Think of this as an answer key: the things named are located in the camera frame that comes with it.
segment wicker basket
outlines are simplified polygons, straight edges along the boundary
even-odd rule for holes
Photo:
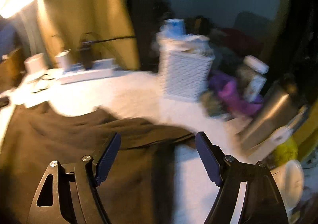
[[[206,89],[214,57],[177,51],[161,51],[159,82],[165,98],[194,102]]]

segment blue gripper pad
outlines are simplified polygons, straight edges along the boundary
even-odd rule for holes
[[[96,164],[95,181],[97,186],[104,182],[120,147],[120,134],[116,133]]]
[[[221,171],[224,165],[222,150],[213,145],[204,132],[198,132],[195,144],[210,180],[221,187],[223,183]]]

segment white bottle cap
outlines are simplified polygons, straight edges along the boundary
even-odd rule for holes
[[[246,56],[244,58],[244,64],[260,74],[266,74],[269,68],[264,62],[260,61],[252,55]]]

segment woven basket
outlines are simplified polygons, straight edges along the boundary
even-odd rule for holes
[[[159,82],[165,98],[194,102],[206,89],[214,57],[176,51],[161,51]]]

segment purple cloth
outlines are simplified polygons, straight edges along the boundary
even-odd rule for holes
[[[263,98],[258,95],[253,103],[246,102],[237,91],[235,77],[218,70],[213,71],[209,80],[209,88],[225,103],[231,112],[241,112],[248,116],[255,115],[263,106]]]

